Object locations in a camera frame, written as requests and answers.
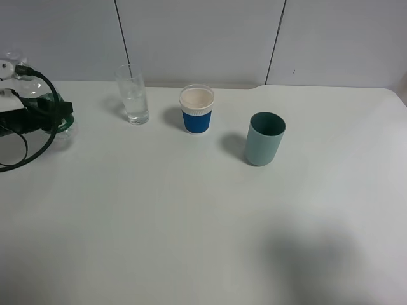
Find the teal green plastic cup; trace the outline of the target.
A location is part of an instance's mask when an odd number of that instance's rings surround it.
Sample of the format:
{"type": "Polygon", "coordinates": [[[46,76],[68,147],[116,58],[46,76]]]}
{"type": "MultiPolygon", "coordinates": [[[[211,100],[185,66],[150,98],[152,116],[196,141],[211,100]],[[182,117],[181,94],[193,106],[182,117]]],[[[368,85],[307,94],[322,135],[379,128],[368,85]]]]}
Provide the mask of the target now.
{"type": "Polygon", "coordinates": [[[254,166],[271,163],[286,130],[285,121],[271,112],[258,112],[250,119],[245,158],[254,166]]]}

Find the blue and white paper cup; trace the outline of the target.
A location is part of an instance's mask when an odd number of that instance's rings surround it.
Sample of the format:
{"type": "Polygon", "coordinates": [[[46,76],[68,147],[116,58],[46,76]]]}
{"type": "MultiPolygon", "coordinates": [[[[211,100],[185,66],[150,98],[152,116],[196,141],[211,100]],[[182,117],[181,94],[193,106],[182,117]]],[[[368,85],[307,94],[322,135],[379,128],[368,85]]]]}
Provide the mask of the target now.
{"type": "Polygon", "coordinates": [[[214,92],[201,84],[184,87],[179,95],[185,129],[192,134],[208,130],[214,106],[214,92]]]}

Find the clear bottle with green label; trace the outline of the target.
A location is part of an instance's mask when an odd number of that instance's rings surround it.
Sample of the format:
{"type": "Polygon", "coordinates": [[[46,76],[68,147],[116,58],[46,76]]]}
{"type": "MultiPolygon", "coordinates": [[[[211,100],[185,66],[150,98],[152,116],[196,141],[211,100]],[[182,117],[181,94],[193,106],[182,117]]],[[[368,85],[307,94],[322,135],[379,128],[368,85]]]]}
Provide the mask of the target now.
{"type": "Polygon", "coordinates": [[[74,136],[73,105],[65,101],[20,52],[1,55],[1,136],[23,136],[35,152],[61,150],[74,136]]]}

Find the tall clear drinking glass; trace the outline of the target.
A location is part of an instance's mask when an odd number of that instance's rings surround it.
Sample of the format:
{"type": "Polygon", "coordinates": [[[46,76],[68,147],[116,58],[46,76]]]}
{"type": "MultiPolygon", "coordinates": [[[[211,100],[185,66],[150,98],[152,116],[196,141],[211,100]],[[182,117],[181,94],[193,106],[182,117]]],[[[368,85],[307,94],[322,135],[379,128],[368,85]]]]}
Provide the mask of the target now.
{"type": "Polygon", "coordinates": [[[133,125],[142,125],[149,120],[146,87],[138,65],[119,66],[114,76],[119,88],[128,120],[133,125]]]}

